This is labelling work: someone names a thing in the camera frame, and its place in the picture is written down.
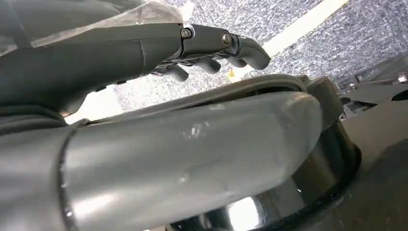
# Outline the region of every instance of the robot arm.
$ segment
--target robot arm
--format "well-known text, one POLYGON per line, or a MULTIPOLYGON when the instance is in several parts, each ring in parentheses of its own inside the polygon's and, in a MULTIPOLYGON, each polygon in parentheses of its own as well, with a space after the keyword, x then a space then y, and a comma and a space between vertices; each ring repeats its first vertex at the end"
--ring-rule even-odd
POLYGON ((88 93, 107 85, 150 73, 184 81, 188 74, 179 64, 215 73, 216 59, 223 58, 255 69, 270 61, 252 39, 220 28, 174 23, 97 28, 0 57, 0 105, 42 105, 70 114, 88 93))

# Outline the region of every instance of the screw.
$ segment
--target screw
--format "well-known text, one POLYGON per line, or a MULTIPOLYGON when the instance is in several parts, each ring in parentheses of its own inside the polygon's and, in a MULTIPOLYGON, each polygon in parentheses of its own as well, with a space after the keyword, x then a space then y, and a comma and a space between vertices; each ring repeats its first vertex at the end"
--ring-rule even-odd
POLYGON ((183 39, 189 39, 189 38, 191 38, 192 37, 192 32, 191 32, 191 30, 190 29, 182 29, 181 30, 181 32, 180 32, 180 34, 181 34, 181 37, 183 38, 183 39))
POLYGON ((227 31, 222 32, 221 34, 221 41, 226 47, 231 45, 231 34, 227 31))

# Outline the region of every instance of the shiny black surface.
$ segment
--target shiny black surface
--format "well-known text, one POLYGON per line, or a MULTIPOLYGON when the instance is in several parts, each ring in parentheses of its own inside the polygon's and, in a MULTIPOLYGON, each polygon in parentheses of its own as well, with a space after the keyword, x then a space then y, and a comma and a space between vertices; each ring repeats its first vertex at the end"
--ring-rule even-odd
POLYGON ((408 101, 388 101, 344 121, 362 153, 343 197, 297 231, 408 230, 408 101))
POLYGON ((357 171, 359 155, 337 121, 282 185, 170 226, 178 231, 291 228, 338 198, 357 171))

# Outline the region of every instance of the clear plastic sheet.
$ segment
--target clear plastic sheet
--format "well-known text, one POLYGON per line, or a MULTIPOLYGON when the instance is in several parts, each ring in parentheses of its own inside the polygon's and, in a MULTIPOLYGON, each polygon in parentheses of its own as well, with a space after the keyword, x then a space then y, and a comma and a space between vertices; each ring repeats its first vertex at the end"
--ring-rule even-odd
POLYGON ((0 19, 4 18, 6 26, 0 27, 0 56, 95 28, 183 23, 192 12, 191 4, 178 8, 150 0, 20 0, 3 3, 1 8, 4 13, 0 19))

